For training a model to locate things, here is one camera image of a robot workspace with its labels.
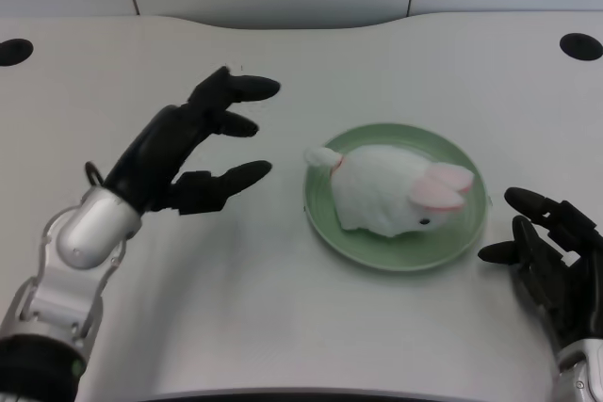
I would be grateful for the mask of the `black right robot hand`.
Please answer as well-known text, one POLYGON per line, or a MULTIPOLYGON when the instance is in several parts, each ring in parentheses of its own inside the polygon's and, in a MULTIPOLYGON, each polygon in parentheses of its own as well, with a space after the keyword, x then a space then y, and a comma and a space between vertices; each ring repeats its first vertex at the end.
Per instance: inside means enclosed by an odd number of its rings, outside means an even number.
POLYGON ((518 212, 513 239, 482 248, 486 263, 506 265, 544 311, 559 347, 602 337, 602 235, 569 201, 510 187, 518 212))

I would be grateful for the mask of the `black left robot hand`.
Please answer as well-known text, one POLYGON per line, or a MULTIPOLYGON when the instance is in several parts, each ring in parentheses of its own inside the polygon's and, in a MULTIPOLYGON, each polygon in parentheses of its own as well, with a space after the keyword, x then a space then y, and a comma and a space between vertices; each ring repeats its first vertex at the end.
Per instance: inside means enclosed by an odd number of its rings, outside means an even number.
POLYGON ((202 81, 182 105, 160 110, 122 154, 101 186, 139 214, 175 209, 181 215, 218 212, 229 198, 267 176, 265 160, 229 169, 220 176, 180 168, 212 135, 254 137, 258 125, 228 108, 275 96, 281 84, 253 75, 233 75, 221 67, 202 81))

